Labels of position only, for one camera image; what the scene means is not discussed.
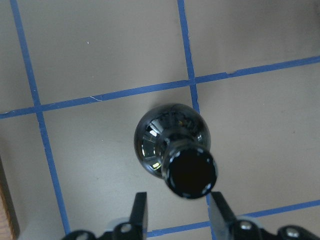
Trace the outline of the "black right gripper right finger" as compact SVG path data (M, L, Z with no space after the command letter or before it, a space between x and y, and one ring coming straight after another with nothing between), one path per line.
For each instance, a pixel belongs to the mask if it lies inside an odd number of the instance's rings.
M219 191L209 195L209 221L216 240L233 239L232 228L237 218Z

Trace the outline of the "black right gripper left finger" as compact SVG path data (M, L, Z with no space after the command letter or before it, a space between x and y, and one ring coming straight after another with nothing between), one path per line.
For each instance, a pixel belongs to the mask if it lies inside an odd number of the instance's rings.
M132 211L129 218L132 227L130 233L133 240L146 240L148 232L148 201L146 192L135 195Z

